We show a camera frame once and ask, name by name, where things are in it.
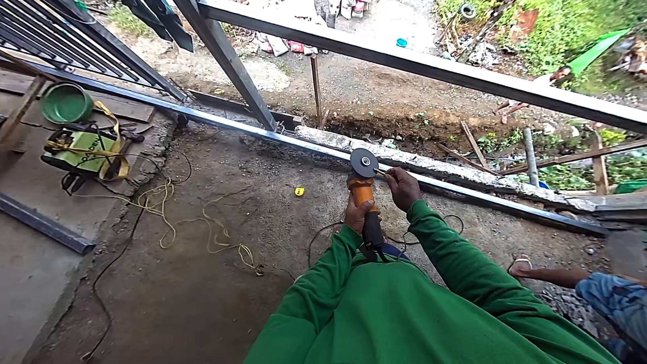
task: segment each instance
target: green long sleeve shirt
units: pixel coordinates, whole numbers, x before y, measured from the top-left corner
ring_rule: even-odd
[[[362,237],[344,225],[245,363],[618,363],[424,200],[407,219],[449,290],[407,260],[366,262],[356,254]]]

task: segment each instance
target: concrete curb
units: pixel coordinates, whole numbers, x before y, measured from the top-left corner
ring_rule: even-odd
[[[590,201],[572,198],[556,193],[553,190],[513,181],[506,177],[497,177],[476,169],[456,166],[429,157],[352,139],[344,135],[331,133],[330,131],[297,126],[294,132],[297,138],[344,152],[351,152],[356,148],[365,148],[370,150],[384,163],[410,168],[414,172],[426,174],[475,190],[515,194],[521,198],[541,202],[558,209],[572,210],[574,212],[592,212],[595,210],[595,204]]]

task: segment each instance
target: orange angle grinder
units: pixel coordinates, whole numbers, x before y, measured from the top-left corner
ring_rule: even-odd
[[[357,148],[351,153],[351,171],[348,173],[346,184],[355,197],[355,206],[373,199],[371,186],[375,182],[373,177],[377,174],[378,168],[380,167],[377,158],[368,150]],[[382,253],[384,237],[376,205],[366,213],[364,218],[364,230],[362,231],[364,244],[360,246],[359,250],[369,262],[377,262],[379,255],[383,262],[388,263],[389,261]]]

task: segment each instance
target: cutting disc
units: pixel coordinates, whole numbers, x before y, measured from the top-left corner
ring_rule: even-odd
[[[357,148],[351,153],[351,166],[362,177],[375,177],[376,168],[379,168],[377,158],[373,153],[363,148]]]

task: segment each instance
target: grinder handle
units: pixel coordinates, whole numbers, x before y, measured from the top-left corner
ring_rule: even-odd
[[[373,199],[373,179],[353,179],[348,183],[348,189],[353,192],[355,206]],[[369,212],[364,215],[364,230],[362,231],[364,243],[372,248],[378,248],[384,243],[380,217],[377,214],[377,206],[374,204]]]

